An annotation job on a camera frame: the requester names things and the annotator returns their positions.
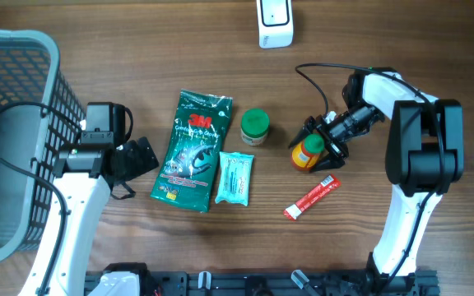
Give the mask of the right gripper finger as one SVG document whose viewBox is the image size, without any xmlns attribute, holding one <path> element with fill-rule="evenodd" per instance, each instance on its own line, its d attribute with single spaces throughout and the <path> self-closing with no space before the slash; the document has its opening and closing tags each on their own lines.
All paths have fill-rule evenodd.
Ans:
<svg viewBox="0 0 474 296">
<path fill-rule="evenodd" d="M 328 154 L 316 162 L 316 164 L 310 169 L 310 173 L 323 170 L 339 169 L 344 166 L 345 163 L 344 157 Z"/>
<path fill-rule="evenodd" d="M 289 148 L 292 148 L 302 142 L 307 136 L 314 133 L 316 128 L 316 119 L 312 116 L 305 119 L 303 127 L 298 131 L 295 138 L 288 145 Z"/>
</svg>

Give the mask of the red sauce bottle green cap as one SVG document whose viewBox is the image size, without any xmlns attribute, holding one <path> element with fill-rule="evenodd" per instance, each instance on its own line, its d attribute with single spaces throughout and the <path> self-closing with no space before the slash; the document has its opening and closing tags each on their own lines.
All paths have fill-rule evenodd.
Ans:
<svg viewBox="0 0 474 296">
<path fill-rule="evenodd" d="M 307 136 L 291 152 L 291 163 L 295 169 L 310 171 L 325 149 L 324 140 L 318 134 Z"/>
</svg>

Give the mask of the red snack packet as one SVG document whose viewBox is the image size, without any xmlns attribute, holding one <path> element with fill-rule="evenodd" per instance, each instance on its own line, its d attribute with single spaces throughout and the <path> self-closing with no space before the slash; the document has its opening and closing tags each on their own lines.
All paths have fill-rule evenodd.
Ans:
<svg viewBox="0 0 474 296">
<path fill-rule="evenodd" d="M 342 183 L 334 176 L 328 175 L 311 191 L 301 197 L 296 203 L 284 209 L 283 215 L 289 220 L 297 220 L 298 217 L 312 207 L 315 203 L 322 200 L 327 194 L 338 189 Z"/>
</svg>

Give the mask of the green 3M glove packet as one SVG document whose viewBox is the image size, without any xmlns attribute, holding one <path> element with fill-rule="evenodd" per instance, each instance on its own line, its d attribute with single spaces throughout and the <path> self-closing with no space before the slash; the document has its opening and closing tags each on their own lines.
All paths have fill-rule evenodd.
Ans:
<svg viewBox="0 0 474 296">
<path fill-rule="evenodd" d="M 179 208 L 209 211 L 211 189 L 233 99 L 182 90 L 170 141 L 151 197 Z"/>
</svg>

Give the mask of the green lid small jar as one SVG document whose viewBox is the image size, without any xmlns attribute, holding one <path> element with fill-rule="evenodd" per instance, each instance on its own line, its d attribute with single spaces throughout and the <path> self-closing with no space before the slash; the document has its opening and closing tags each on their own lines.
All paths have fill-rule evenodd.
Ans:
<svg viewBox="0 0 474 296">
<path fill-rule="evenodd" d="M 269 132 L 270 119 L 262 109 L 249 109 L 241 118 L 241 138 L 250 146 L 258 146 L 265 142 Z"/>
</svg>

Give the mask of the light green wipes pack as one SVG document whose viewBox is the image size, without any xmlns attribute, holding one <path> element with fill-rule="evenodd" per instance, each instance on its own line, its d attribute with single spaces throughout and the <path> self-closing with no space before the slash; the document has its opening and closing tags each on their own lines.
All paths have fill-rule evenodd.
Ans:
<svg viewBox="0 0 474 296">
<path fill-rule="evenodd" d="M 215 203 L 249 204 L 249 184 L 253 155 L 220 152 L 221 177 Z"/>
</svg>

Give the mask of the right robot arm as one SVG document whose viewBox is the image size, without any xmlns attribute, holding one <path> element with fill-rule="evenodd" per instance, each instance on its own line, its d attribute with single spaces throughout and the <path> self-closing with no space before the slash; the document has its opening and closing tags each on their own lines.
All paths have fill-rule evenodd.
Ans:
<svg viewBox="0 0 474 296">
<path fill-rule="evenodd" d="M 358 294 L 409 294 L 426 290 L 416 273 L 416 254 L 432 211 L 463 174 L 462 106 L 438 99 L 405 82 L 391 67 L 352 66 L 343 87 L 345 113 L 308 117 L 289 146 L 309 136 L 323 141 L 311 172 L 341 168 L 347 142 L 369 133 L 377 121 L 391 122 L 385 170 L 392 200 L 382 236 L 361 271 L 341 273 L 341 284 Z"/>
</svg>

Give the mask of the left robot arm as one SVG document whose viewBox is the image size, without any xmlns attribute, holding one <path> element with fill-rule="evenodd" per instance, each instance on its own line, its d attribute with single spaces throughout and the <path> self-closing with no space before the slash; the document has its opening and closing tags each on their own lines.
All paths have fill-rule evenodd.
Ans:
<svg viewBox="0 0 474 296">
<path fill-rule="evenodd" d="M 129 108 L 90 103 L 81 137 L 65 144 L 48 185 L 53 201 L 22 295 L 82 295 L 92 243 L 113 188 L 158 167 L 149 141 L 131 138 Z"/>
</svg>

